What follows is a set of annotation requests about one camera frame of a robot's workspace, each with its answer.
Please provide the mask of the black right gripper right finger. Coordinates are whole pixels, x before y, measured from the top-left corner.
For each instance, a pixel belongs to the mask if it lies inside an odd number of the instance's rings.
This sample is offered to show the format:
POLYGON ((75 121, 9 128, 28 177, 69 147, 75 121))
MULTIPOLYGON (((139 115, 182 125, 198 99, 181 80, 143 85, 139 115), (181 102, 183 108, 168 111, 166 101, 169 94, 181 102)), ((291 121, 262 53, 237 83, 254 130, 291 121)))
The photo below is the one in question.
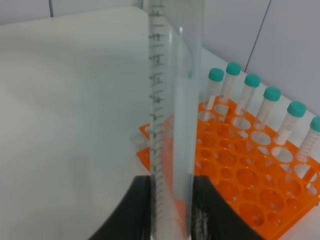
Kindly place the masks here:
POLYGON ((192 240, 261 240, 223 199, 207 176, 195 176, 192 193, 192 240))

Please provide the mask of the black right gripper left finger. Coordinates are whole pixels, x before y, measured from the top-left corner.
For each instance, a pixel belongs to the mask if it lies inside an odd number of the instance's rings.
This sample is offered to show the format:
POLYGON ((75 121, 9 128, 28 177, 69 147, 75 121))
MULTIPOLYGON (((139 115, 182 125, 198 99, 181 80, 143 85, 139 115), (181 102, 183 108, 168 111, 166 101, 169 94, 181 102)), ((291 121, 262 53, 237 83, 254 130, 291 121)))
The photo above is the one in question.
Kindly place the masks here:
POLYGON ((151 238, 151 177, 138 175, 116 209, 91 240, 149 240, 151 238))

